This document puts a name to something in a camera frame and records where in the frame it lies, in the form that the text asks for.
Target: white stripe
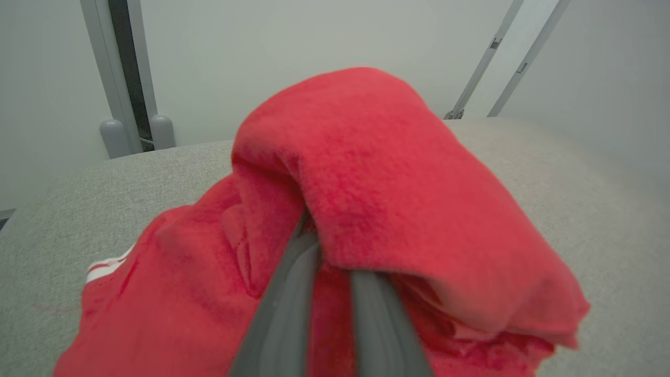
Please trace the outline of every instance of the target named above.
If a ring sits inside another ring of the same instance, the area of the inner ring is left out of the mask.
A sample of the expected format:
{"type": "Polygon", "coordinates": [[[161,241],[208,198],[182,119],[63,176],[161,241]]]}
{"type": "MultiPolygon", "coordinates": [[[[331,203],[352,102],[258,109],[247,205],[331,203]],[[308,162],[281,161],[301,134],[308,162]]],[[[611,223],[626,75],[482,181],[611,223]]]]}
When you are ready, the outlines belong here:
{"type": "Polygon", "coordinates": [[[123,253],[122,256],[118,258],[108,258],[106,260],[101,260],[100,262],[95,262],[91,264],[88,267],[88,274],[86,275],[86,283],[88,284],[89,282],[92,282],[93,280],[96,280],[98,278],[102,278],[103,276],[107,276],[119,268],[125,260],[123,258],[126,258],[130,252],[133,250],[135,247],[135,244],[133,244],[125,253],[123,253]],[[106,264],[106,266],[101,266],[98,268],[95,268],[94,270],[91,270],[94,266],[100,266],[101,264],[106,264]]]}
{"type": "Polygon", "coordinates": [[[93,263],[91,263],[90,266],[86,269],[86,271],[89,271],[91,268],[93,268],[93,266],[98,266],[99,264],[112,264],[112,263],[114,263],[114,262],[118,262],[118,261],[122,260],[123,258],[126,258],[126,257],[128,256],[128,254],[130,254],[130,252],[133,250],[134,247],[135,247],[135,244],[132,244],[131,247],[128,249],[128,251],[126,251],[125,253],[123,253],[123,255],[120,256],[120,257],[118,257],[118,258],[107,258],[106,260],[101,260],[101,261],[98,261],[98,262],[93,262],[93,263]]]}
{"type": "Polygon", "coordinates": [[[117,268],[119,268],[121,264],[123,264],[124,262],[125,261],[117,262],[111,266],[96,268],[95,270],[89,272],[88,275],[86,275],[86,283],[88,284],[89,282],[92,282],[95,279],[99,279],[102,278],[103,276],[111,274],[112,272],[116,271],[117,268]]]}

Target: dark gap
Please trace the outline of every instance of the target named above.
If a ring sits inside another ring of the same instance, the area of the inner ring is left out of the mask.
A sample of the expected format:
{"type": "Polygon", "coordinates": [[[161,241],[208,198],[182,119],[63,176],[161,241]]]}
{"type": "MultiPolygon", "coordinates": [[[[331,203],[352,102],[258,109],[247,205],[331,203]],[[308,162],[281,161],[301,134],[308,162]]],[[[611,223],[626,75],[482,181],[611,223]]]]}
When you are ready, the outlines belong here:
{"type": "Polygon", "coordinates": [[[153,143],[147,143],[144,140],[140,140],[140,143],[142,143],[142,152],[150,152],[154,150],[153,143]]]}
{"type": "Polygon", "coordinates": [[[139,137],[147,140],[151,138],[151,128],[149,127],[149,117],[147,107],[144,103],[144,93],[142,93],[142,82],[139,79],[139,69],[137,67],[137,55],[135,55],[135,43],[133,42],[133,30],[130,26],[130,14],[128,13],[127,0],[109,0],[109,11],[112,14],[112,24],[114,25],[114,35],[117,38],[119,55],[121,55],[121,66],[123,67],[123,76],[128,86],[130,102],[133,105],[133,114],[139,137]]]}

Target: gray table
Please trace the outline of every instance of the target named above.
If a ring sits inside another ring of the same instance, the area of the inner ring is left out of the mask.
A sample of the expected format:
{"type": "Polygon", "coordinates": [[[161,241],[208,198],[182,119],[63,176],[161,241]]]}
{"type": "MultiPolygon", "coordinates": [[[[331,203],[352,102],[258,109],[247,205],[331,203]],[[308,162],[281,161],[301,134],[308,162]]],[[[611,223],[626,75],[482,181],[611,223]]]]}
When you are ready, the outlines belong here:
{"type": "MultiPolygon", "coordinates": [[[[582,351],[545,376],[667,376],[670,204],[647,180],[515,119],[449,121],[571,267],[593,304],[582,351]]],[[[76,335],[86,268],[230,173],[231,142],[106,161],[58,179],[0,232],[0,375],[50,374],[76,335]]]]}

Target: white wall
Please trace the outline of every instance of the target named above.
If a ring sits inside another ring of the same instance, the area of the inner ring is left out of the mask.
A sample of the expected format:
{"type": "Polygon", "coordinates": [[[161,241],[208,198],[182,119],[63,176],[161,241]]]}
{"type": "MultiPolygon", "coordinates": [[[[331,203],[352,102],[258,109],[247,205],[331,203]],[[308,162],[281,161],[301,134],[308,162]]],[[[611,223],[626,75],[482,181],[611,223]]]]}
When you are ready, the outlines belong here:
{"type": "Polygon", "coordinates": [[[0,211],[107,159],[110,118],[79,1],[0,1],[0,211]]]}
{"type": "Polygon", "coordinates": [[[500,116],[670,182],[668,19],[668,0],[573,0],[500,116]]]}
{"type": "MultiPolygon", "coordinates": [[[[158,111],[174,122],[177,145],[186,145],[231,139],[277,91],[351,66],[400,76],[444,116],[511,0],[141,4],[158,111]]],[[[500,80],[504,86],[509,77],[500,80]]]]}

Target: red fleece fabric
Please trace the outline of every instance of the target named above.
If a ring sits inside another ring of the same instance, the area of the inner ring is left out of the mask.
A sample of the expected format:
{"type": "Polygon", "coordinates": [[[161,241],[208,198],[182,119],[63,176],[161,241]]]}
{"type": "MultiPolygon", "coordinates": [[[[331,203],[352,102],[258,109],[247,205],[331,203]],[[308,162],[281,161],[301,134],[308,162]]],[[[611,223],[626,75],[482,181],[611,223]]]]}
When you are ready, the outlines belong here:
{"type": "Polygon", "coordinates": [[[225,375],[305,207],[324,253],[310,375],[354,375],[355,268],[391,273],[436,376],[533,375],[577,346],[578,282],[402,80],[353,68],[281,91],[241,125],[232,167],[84,287],[54,375],[225,375]]]}

